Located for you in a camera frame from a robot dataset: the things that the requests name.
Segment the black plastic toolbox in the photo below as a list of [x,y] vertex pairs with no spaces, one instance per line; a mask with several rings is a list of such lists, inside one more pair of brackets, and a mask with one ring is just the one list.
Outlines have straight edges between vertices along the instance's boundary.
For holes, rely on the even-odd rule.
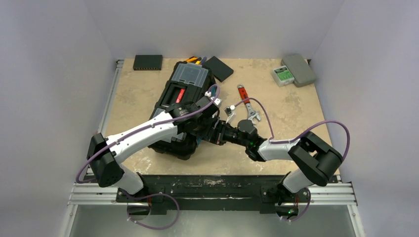
[[[165,84],[164,90],[154,106],[151,118],[161,112],[168,112],[173,118],[195,112],[205,106],[216,92],[214,75],[210,68],[189,62],[177,62],[173,72]],[[198,146],[198,137],[192,128],[186,125],[198,125],[208,120],[203,113],[175,121],[180,124],[178,132],[163,138],[150,146],[150,149],[160,154],[168,154],[181,160],[188,160]]]

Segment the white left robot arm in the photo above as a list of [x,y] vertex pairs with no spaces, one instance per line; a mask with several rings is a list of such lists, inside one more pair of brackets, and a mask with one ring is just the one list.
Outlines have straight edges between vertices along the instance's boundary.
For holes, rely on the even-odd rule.
[[220,101],[206,105],[173,104],[149,121],[130,130],[105,138],[93,135],[87,151],[87,161],[94,180],[101,188],[115,185],[128,192],[135,202],[147,197],[147,188],[140,176],[123,162],[136,152],[179,133],[188,133],[211,119],[219,111]]

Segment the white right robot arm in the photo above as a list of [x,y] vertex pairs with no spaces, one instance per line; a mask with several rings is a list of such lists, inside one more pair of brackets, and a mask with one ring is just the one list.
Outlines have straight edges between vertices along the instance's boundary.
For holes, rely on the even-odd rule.
[[298,169],[287,174],[277,188],[279,198],[284,201],[311,185],[326,186],[348,153],[346,148],[341,154],[310,128],[293,139],[268,140],[248,120],[241,120],[237,127],[221,120],[208,130],[203,140],[220,146],[227,142],[243,146],[253,161],[292,160]]

